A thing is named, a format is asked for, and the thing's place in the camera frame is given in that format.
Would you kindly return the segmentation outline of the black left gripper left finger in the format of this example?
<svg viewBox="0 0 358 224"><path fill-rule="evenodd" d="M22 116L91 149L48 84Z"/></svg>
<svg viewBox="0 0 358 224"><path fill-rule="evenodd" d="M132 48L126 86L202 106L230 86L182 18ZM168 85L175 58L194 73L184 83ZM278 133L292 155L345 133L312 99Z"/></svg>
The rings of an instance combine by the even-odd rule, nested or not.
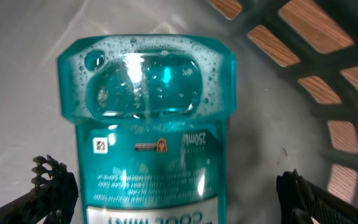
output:
<svg viewBox="0 0 358 224"><path fill-rule="evenodd" d="M79 197L73 173L50 155L33 158L34 188L0 207L0 224L70 224Z"/></svg>

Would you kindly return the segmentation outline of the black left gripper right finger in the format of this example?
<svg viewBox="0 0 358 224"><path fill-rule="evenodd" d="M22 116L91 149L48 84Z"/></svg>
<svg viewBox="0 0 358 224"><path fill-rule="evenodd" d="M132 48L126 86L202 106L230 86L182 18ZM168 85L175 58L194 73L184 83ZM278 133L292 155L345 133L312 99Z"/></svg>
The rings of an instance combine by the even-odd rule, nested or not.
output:
<svg viewBox="0 0 358 224"><path fill-rule="evenodd" d="M358 224L358 208L317 187L296 170L277 176L281 224Z"/></svg>

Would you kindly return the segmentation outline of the teal mouthwash bottle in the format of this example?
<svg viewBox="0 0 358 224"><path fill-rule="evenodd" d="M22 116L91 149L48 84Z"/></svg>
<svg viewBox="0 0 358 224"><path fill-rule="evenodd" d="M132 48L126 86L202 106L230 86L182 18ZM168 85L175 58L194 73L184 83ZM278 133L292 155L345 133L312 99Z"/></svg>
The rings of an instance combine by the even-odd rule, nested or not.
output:
<svg viewBox="0 0 358 224"><path fill-rule="evenodd" d="M178 34L78 39L57 58L85 223L225 223L236 57Z"/></svg>

